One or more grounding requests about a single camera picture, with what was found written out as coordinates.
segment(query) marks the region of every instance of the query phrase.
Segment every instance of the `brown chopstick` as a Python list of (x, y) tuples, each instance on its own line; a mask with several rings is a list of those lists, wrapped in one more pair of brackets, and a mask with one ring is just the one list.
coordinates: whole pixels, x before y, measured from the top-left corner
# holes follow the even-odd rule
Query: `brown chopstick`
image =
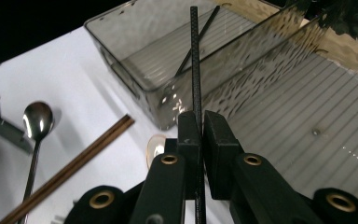
[(100, 153), (106, 146), (113, 142), (119, 135), (124, 133), (132, 124), (134, 120), (125, 115), (109, 130), (95, 140), (89, 147), (80, 153), (76, 158), (63, 167), (55, 176), (53, 176), (45, 185), (43, 185), (37, 192), (31, 195), (27, 200), (20, 204), (16, 209), (11, 211), (4, 217), (0, 224), (12, 224), (25, 216), (39, 203), (45, 200), (50, 193), (57, 189), (69, 177), (75, 174), (88, 161)]

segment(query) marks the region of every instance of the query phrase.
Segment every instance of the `spoon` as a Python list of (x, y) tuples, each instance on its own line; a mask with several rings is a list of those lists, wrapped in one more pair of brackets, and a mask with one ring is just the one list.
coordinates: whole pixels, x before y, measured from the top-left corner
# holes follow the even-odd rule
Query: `spoon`
[[(36, 173), (40, 143), (53, 128), (54, 118), (51, 108), (47, 104), (43, 102), (34, 102), (25, 108), (22, 120), (24, 121), (28, 137), (35, 140), (34, 154), (23, 199), (25, 201), (30, 197), (34, 187), (34, 176)], [(26, 223), (26, 219), (27, 216), (22, 219), (21, 223)]]

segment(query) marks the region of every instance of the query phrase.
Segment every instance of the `black background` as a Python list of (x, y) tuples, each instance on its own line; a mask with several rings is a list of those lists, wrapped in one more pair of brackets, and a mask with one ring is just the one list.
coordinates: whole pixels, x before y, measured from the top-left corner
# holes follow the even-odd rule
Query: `black background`
[(0, 1), (0, 63), (82, 26), (125, 0)]

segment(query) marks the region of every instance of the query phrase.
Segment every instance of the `spoon handle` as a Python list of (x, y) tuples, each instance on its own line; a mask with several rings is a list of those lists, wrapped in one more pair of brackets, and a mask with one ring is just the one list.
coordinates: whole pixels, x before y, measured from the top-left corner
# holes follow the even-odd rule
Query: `spoon handle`
[[(32, 156), (30, 173), (28, 174), (27, 187), (25, 188), (24, 199), (23, 199), (24, 201), (31, 196), (32, 190), (34, 188), (34, 176), (36, 174), (36, 166), (37, 166), (37, 159), (39, 157), (40, 142), (41, 142), (40, 140), (36, 141), (34, 145), (34, 154)], [(27, 223), (27, 218), (28, 218), (28, 214), (26, 214), (25, 217), (23, 217), (18, 223), (20, 224)]]

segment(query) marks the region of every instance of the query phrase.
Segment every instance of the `white tabletop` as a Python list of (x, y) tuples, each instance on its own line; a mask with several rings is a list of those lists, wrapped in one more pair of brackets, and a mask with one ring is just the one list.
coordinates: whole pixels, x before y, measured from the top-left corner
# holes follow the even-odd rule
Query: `white tabletop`
[[(22, 127), (22, 113), (34, 101), (44, 101), (56, 115), (61, 114), (42, 142), (34, 190), (125, 114), (135, 124), (39, 204), (30, 214), (31, 224), (66, 217), (73, 200), (94, 187), (132, 188), (147, 175), (145, 148), (150, 137), (156, 133), (176, 137), (176, 128), (159, 130), (131, 99), (108, 71), (84, 28), (0, 64), (1, 116)], [(30, 163), (31, 156), (0, 137), (0, 220), (21, 203)], [(208, 199), (207, 213), (209, 223), (232, 222), (226, 203)], [(186, 223), (193, 220), (190, 202)]]

